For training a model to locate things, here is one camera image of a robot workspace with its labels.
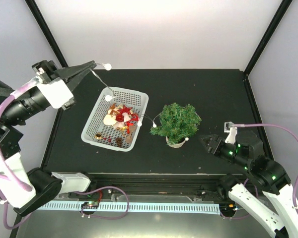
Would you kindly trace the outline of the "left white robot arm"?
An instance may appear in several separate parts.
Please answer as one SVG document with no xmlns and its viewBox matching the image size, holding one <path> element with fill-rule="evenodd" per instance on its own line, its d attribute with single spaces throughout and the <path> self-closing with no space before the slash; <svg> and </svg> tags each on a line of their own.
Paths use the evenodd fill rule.
<svg viewBox="0 0 298 238">
<path fill-rule="evenodd" d="M 58 68 L 53 61 L 33 65 L 36 75 L 25 85 L 12 89 L 0 81 L 0 202 L 21 217 L 63 193 L 96 194 L 97 186 L 87 173 L 62 174 L 41 168 L 29 171 L 21 161 L 18 125 L 48 107 L 67 110 L 75 104 L 74 89 L 96 67 L 96 62 Z"/>
</svg>

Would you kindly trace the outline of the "small green christmas tree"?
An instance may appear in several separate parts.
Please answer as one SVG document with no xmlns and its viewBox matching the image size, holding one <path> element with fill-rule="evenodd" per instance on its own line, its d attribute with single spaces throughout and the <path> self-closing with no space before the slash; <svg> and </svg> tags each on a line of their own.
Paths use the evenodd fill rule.
<svg viewBox="0 0 298 238">
<path fill-rule="evenodd" d="M 202 121 L 196 113 L 196 109 L 190 104 L 185 106 L 178 103 L 164 105 L 157 117 L 160 125 L 151 127 L 151 135 L 168 137 L 171 143 L 179 143 L 182 138 L 188 141 L 196 134 Z"/>
</svg>

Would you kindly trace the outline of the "white perforated plastic basket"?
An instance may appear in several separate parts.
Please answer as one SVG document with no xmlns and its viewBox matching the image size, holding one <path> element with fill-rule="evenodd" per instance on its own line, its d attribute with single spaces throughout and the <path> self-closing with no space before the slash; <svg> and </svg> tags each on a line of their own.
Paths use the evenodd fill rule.
<svg viewBox="0 0 298 238">
<path fill-rule="evenodd" d="M 116 103 L 116 105 L 132 107 L 135 113 L 139 116 L 143 116 L 146 111 L 148 101 L 149 97 L 146 93 L 119 87 L 112 87 L 110 89 L 104 88 L 101 91 L 100 96 L 98 97 L 82 130 L 82 141 L 93 146 L 114 151 L 131 151 L 135 145 L 140 127 L 136 126 L 136 130 L 132 133 L 133 140 L 128 143 L 126 142 L 126 132 L 123 133 L 111 126 L 104 125 L 103 119 L 114 103 Z M 95 139 L 95 134 L 97 133 L 101 133 L 102 139 Z M 115 142 L 115 138 L 117 137 L 124 139 L 122 148 L 119 148 Z"/>
</svg>

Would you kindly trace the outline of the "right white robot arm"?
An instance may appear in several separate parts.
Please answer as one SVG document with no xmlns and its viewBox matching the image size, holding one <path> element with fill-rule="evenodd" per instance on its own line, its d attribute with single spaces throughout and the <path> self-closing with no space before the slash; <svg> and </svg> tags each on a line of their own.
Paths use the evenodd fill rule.
<svg viewBox="0 0 298 238">
<path fill-rule="evenodd" d="M 216 187 L 217 197 L 230 199 L 248 212 L 272 238 L 298 238 L 298 201 L 286 170 L 265 156 L 263 142 L 253 131 L 242 131 L 235 141 L 216 134 L 199 138 L 207 153 L 238 166 L 253 185 L 271 202 L 270 210 L 232 174 L 223 176 Z"/>
</svg>

